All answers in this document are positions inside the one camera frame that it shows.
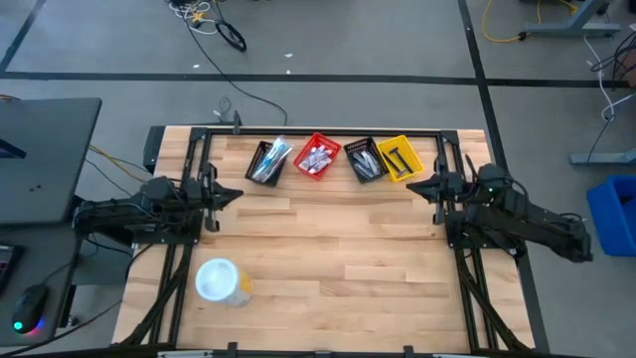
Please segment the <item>black keyboard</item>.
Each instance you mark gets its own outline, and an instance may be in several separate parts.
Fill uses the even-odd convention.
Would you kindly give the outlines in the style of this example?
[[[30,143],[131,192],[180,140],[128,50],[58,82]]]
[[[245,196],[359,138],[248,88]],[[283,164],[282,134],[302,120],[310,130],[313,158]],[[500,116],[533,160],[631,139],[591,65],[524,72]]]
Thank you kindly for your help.
[[[24,249],[20,246],[0,245],[0,295],[5,290],[23,252]]]

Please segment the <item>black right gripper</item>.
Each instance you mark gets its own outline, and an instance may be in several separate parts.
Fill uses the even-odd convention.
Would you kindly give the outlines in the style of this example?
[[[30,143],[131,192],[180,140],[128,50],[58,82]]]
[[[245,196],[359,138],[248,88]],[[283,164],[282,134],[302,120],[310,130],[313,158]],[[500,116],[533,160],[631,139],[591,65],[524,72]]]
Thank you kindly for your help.
[[[436,159],[434,161],[435,174],[439,179],[439,188],[436,194],[436,211],[433,214],[433,223],[442,224],[445,215],[455,210],[456,197],[463,189],[463,175],[457,171],[450,171],[448,163],[445,159]],[[406,185],[408,190],[413,191],[428,203],[434,202],[434,193],[430,188],[434,187],[434,177],[429,179],[409,183]]]

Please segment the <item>black computer mouse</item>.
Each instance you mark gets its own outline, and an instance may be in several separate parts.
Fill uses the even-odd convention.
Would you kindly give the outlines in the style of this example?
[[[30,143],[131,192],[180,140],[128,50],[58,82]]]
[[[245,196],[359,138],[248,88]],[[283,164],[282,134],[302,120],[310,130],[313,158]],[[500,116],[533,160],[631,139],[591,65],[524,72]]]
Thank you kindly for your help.
[[[12,326],[17,333],[29,333],[38,326],[48,293],[49,289],[43,283],[31,285],[21,293],[12,314]]]

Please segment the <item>dark grey monitor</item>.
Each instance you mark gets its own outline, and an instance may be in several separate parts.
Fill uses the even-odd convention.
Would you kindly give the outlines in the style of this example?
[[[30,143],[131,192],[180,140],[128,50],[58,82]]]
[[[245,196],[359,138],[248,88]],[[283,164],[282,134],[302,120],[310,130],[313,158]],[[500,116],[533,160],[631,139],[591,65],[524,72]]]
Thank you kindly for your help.
[[[0,225],[62,221],[74,197],[102,101],[0,101]]]

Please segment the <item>white lidded yellow canister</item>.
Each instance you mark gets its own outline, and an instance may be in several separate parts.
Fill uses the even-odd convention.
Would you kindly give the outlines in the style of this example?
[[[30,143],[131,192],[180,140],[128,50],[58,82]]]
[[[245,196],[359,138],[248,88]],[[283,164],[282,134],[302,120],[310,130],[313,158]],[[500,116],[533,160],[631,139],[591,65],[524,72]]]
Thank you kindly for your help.
[[[206,301],[235,307],[248,304],[253,294],[250,277],[225,258],[214,258],[202,264],[195,277],[195,288]]]

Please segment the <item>white toothpaste tube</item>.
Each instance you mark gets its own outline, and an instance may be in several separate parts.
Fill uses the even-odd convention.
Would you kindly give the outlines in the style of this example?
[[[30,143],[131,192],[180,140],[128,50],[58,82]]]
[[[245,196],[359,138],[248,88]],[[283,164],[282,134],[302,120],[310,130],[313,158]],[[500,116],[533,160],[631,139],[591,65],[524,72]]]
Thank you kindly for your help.
[[[330,164],[331,161],[332,161],[332,159],[330,157],[330,153],[331,153],[330,150],[324,149],[324,154],[323,154],[322,160],[312,170],[310,170],[309,172],[311,174],[317,174],[320,171],[322,171],[328,164]]]

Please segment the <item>red plastic basket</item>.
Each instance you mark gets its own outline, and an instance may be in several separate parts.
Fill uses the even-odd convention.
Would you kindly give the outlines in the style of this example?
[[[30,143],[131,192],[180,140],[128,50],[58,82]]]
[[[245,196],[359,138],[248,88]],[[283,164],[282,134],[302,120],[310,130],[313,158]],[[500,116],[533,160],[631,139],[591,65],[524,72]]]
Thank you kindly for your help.
[[[314,133],[293,164],[302,174],[314,180],[321,180],[334,164],[341,149],[340,143],[321,133]]]

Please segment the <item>clear razor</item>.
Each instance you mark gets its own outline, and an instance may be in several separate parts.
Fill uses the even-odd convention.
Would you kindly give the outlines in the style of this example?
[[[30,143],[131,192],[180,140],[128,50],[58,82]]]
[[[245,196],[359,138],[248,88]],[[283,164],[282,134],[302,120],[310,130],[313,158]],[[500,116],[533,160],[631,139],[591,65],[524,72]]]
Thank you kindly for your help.
[[[369,168],[373,176],[377,176],[381,173],[381,167],[376,158],[368,151],[362,151],[361,156],[364,159],[364,164]]]
[[[361,152],[355,152],[353,156],[356,160],[354,167],[366,178],[371,179],[374,172],[368,159]]]

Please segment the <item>yellow plastic basket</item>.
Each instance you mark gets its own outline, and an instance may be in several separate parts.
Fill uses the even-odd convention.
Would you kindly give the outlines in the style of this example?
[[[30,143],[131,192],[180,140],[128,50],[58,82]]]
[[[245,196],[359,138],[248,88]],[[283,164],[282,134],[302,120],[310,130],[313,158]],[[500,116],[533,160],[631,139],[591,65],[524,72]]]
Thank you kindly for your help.
[[[409,142],[406,136],[399,135],[390,139],[386,139],[377,144],[379,151],[382,154],[385,164],[389,170],[389,176],[392,182],[401,182],[406,179],[413,178],[416,174],[423,172],[423,164],[421,163],[416,151]],[[398,176],[398,173],[394,170],[390,163],[390,159],[397,165],[399,162],[396,158],[390,156],[390,151],[394,148],[398,149],[399,154],[405,159],[407,164],[413,170],[412,173],[406,173],[405,175]]]

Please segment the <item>blue plastic bin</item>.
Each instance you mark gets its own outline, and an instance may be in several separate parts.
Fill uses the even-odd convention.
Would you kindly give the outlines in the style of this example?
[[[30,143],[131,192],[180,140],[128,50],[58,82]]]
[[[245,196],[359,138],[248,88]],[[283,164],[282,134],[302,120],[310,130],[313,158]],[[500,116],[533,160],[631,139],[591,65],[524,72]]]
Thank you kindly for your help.
[[[609,176],[587,191],[587,202],[604,252],[636,257],[636,176]]]

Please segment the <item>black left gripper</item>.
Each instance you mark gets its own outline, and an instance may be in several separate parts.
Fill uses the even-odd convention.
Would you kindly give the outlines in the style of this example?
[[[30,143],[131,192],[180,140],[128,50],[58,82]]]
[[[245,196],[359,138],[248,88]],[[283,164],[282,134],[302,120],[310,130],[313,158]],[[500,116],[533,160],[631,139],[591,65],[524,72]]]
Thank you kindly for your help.
[[[188,203],[203,214],[203,224],[209,232],[220,230],[219,221],[216,219],[214,209],[213,184],[216,179],[216,167],[210,162],[205,162],[199,169],[197,177],[189,177],[186,180],[186,193]],[[225,207],[243,194],[243,190],[226,188],[217,184],[218,206]]]

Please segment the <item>clear toothbrush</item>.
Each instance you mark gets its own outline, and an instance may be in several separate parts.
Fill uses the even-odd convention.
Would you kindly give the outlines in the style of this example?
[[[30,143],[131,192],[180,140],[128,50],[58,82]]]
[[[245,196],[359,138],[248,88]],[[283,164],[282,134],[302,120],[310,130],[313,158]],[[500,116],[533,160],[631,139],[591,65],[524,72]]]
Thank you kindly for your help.
[[[257,171],[254,173],[254,177],[259,181],[266,181],[276,170],[280,161],[288,153],[289,146],[283,139],[276,139],[271,148],[265,153],[261,163],[259,164]]]
[[[269,149],[264,153],[261,161],[255,167],[251,175],[251,178],[256,182],[264,183],[269,179],[273,171],[274,171],[274,165],[272,164],[272,161],[271,161],[270,149]]]

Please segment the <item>clear white packet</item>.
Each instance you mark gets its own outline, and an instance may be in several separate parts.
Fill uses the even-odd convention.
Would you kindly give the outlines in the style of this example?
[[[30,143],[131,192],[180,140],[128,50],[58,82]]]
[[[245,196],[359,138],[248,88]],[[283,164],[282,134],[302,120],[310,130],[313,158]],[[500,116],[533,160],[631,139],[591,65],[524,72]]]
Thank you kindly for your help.
[[[321,160],[324,154],[323,146],[312,147],[299,166],[306,171],[312,170]]]

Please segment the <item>grey side desk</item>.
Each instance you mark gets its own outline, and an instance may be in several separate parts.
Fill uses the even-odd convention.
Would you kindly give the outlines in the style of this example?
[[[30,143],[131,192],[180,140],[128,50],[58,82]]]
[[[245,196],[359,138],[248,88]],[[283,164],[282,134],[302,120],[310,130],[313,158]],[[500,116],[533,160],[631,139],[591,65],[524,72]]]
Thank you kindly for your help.
[[[72,285],[80,239],[70,224],[0,226],[0,244],[23,249],[0,290],[0,347],[33,345],[53,337]],[[20,334],[13,328],[14,308],[26,288],[40,283],[48,288],[40,325]]]

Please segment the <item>blue toothbrush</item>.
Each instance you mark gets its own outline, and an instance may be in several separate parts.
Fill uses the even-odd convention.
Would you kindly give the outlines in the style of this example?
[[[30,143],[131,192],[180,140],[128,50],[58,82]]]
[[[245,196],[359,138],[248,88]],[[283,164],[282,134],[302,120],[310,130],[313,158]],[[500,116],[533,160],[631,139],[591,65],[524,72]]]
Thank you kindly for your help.
[[[294,145],[284,135],[277,136],[270,148],[272,164],[277,167],[292,151],[293,147]]]

